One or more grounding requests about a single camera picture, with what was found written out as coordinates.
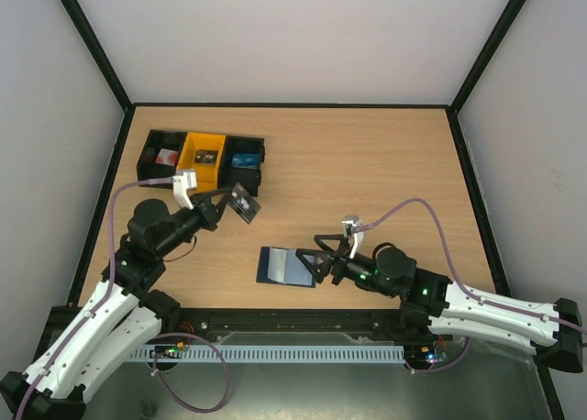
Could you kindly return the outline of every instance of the white wall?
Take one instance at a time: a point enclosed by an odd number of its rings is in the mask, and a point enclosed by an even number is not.
[[[121,119],[59,0],[0,0],[0,376],[65,304]]]
[[[133,101],[449,104],[507,0],[79,0]]]
[[[576,300],[587,317],[587,7],[528,0],[461,112],[516,296]],[[552,372],[568,420],[582,375]]]

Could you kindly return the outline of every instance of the wooden tabletop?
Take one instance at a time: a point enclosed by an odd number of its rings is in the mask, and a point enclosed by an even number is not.
[[[314,234],[340,233],[340,220],[364,223],[414,196],[428,200],[447,234],[467,284],[493,291],[493,281],[444,110],[388,108],[138,107],[114,189],[137,179],[136,164],[151,129],[192,130],[265,138],[258,201],[249,226],[227,210],[218,230],[201,231],[195,250],[167,264],[156,283],[183,307],[375,309],[399,302],[352,282],[316,288],[255,282],[261,246],[313,248]],[[172,192],[132,188],[116,201],[116,241],[134,207],[146,198],[177,209]],[[84,303],[108,262],[106,220],[83,287]],[[426,209],[411,204],[365,234],[361,252],[391,241],[418,266],[449,275]],[[184,253],[185,245],[170,257]]]

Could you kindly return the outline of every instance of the purple cable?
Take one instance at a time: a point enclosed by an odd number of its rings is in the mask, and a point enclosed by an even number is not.
[[[474,294],[471,291],[467,290],[467,287],[465,286],[465,284],[463,283],[463,281],[460,279],[460,276],[457,273],[457,269],[455,268],[455,265],[452,262],[452,258],[450,257],[449,245],[447,244],[447,237],[444,234],[444,230],[442,230],[442,225],[440,225],[440,220],[438,219],[437,213],[434,212],[434,209],[432,208],[432,206],[430,205],[430,203],[427,202],[426,200],[424,200],[423,198],[415,197],[415,198],[409,198],[407,200],[404,200],[399,205],[397,205],[396,207],[392,208],[387,214],[385,214],[384,216],[382,216],[379,220],[374,221],[373,223],[371,223],[369,225],[358,227],[358,228],[356,228],[353,231],[353,233],[366,232],[368,230],[373,229],[374,227],[377,227],[382,222],[384,222],[387,218],[389,218],[390,216],[392,216],[393,214],[395,214],[397,211],[399,211],[400,209],[404,208],[405,206],[408,206],[411,203],[420,203],[420,204],[423,204],[424,207],[428,210],[428,212],[432,216],[432,219],[434,220],[434,223],[437,225],[438,234],[440,235],[440,242],[442,243],[442,249],[444,250],[444,255],[445,255],[446,259],[447,259],[447,264],[449,265],[450,272],[452,273],[452,277],[454,278],[455,283],[459,286],[459,288],[462,290],[463,293],[465,293],[471,299],[473,299],[473,300],[475,300],[477,302],[480,302],[481,301],[481,297],[480,296],[477,296],[476,294]],[[572,329],[575,329],[575,330],[583,333],[584,335],[587,335],[587,328],[584,328],[582,326],[577,326],[576,324],[573,324],[572,322],[569,322],[569,321],[565,321],[564,319],[560,319],[559,317],[551,317],[551,316],[548,316],[548,315],[543,315],[541,313],[532,312],[532,311],[524,310],[524,309],[521,309],[521,308],[516,308],[516,307],[513,307],[511,305],[497,303],[495,301],[484,300],[483,303],[484,304],[491,305],[493,307],[501,308],[502,310],[507,310],[507,311],[510,311],[510,312],[518,313],[520,315],[532,316],[532,317],[538,318],[540,320],[543,320],[543,318],[546,319],[546,320],[551,319],[552,321],[554,321],[554,322],[556,322],[558,324],[561,324],[563,326],[568,326],[568,327],[570,327]]]
[[[202,342],[206,346],[210,347],[216,353],[216,355],[218,356],[218,359],[220,359],[220,362],[222,363],[222,368],[224,370],[224,375],[226,377],[226,382],[227,382],[225,385],[225,388],[224,388],[224,394],[222,394],[222,398],[220,399],[220,402],[218,402],[215,406],[213,406],[211,408],[196,408],[195,406],[191,406],[190,404],[184,402],[182,399],[180,399],[177,396],[177,394],[175,392],[173,392],[173,390],[170,388],[170,386],[167,384],[167,382],[161,377],[159,370],[157,370],[157,360],[160,357],[159,355],[155,357],[155,360],[153,360],[153,372],[154,372],[153,375],[157,378],[159,383],[161,385],[163,385],[163,388],[165,388],[165,390],[169,393],[169,395],[172,397],[172,399],[177,404],[179,404],[182,408],[185,408],[188,411],[191,411],[196,414],[211,414],[211,413],[215,413],[216,411],[218,411],[220,408],[222,408],[227,403],[228,395],[230,393],[230,385],[231,385],[230,372],[228,371],[228,364],[227,364],[227,361],[224,359],[224,356],[222,356],[222,353],[220,352],[220,350],[218,348],[216,348],[212,343],[205,340],[204,338],[196,336],[196,335],[192,335],[189,333],[166,333],[164,335],[158,335],[158,336],[154,337],[154,339],[164,339],[166,337],[187,337],[189,339],[193,339],[193,340],[197,340],[198,342]]]
[[[428,368],[427,370],[414,370],[410,366],[410,364],[407,362],[405,363],[405,366],[413,374],[432,374],[433,372],[450,370],[451,368],[456,367],[459,364],[459,362],[461,362],[465,358],[465,356],[467,356],[467,353],[471,349],[471,344],[472,344],[472,341],[467,337],[467,339],[465,340],[465,348],[461,351],[459,356],[456,359],[454,359],[452,362],[450,362],[449,364],[445,365],[444,367]]]
[[[163,178],[163,179],[139,180],[138,182],[127,183],[127,184],[119,187],[114,192],[112,197],[110,198],[110,205],[108,206],[108,226],[109,226],[109,229],[108,229],[109,230],[108,231],[108,243],[109,243],[108,249],[110,252],[110,277],[108,279],[108,286],[106,288],[106,293],[105,293],[104,297],[100,301],[98,301],[94,307],[92,307],[92,309],[90,310],[91,314],[95,314],[106,303],[106,301],[108,301],[108,298],[110,297],[110,294],[112,293],[112,289],[114,288],[114,279],[116,277],[116,264],[115,264],[116,249],[115,249],[115,241],[114,241],[114,204],[115,204],[115,201],[116,201],[118,195],[128,188],[132,188],[133,186],[140,186],[140,185],[144,185],[144,184],[162,184],[162,183],[170,183],[170,182],[172,182],[171,177],[167,177],[167,178]],[[85,323],[89,319],[90,318],[88,316],[85,316],[72,328],[72,330],[67,334],[65,339],[59,344],[59,346],[57,346],[55,348],[55,351],[53,352],[52,356],[49,358],[49,360],[47,361],[47,363],[43,367],[43,370],[49,371],[49,369],[53,366],[53,364],[55,363],[55,361],[57,360],[59,355],[63,352],[65,347],[67,347],[67,345],[72,341],[73,337],[75,337],[75,335],[80,331],[80,329],[82,329],[82,327],[85,325]],[[29,385],[27,392],[25,392],[25,395],[22,398],[20,405],[18,406],[17,416],[16,416],[15,420],[22,419],[22,415],[23,415],[23,413],[25,413],[25,408],[27,407],[28,400],[32,396],[33,392],[35,391],[35,389],[37,388],[37,386],[39,385],[39,383],[43,379],[43,377],[44,376],[42,374],[40,374]]]

